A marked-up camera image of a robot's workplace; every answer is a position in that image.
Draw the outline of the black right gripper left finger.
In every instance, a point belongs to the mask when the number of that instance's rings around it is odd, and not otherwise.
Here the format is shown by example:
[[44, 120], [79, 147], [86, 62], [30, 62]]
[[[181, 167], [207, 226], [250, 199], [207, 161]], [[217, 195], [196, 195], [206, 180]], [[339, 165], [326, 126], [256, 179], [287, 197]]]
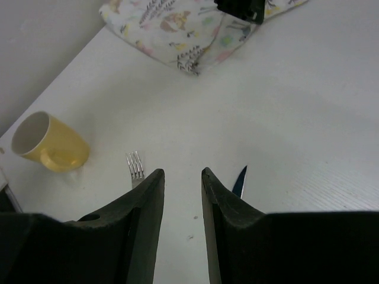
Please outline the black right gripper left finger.
[[1, 214], [2, 283], [152, 283], [165, 173], [77, 221]]

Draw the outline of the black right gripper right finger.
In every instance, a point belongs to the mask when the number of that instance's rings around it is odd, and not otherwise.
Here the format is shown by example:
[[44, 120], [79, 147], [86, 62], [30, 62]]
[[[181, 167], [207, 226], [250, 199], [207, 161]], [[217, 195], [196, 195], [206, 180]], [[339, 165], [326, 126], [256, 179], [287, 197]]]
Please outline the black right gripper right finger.
[[377, 283], [378, 213], [264, 214], [201, 173], [211, 283]]

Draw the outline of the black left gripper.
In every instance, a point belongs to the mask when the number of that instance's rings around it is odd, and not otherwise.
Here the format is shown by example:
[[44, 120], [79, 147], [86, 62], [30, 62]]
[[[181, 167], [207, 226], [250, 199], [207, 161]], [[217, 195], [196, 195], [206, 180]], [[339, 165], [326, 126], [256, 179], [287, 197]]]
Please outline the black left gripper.
[[240, 20], [262, 24], [265, 0], [214, 0], [217, 9]]

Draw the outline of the floral patterned cloth placemat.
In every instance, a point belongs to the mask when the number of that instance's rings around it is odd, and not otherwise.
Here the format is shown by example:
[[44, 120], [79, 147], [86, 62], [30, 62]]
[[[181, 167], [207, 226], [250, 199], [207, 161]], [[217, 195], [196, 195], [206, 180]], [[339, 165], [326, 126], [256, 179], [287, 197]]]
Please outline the floral patterned cloth placemat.
[[[303, 3], [265, 0], [264, 21]], [[108, 1], [99, 14], [129, 45], [192, 75], [224, 61], [261, 25], [218, 10], [214, 1]]]

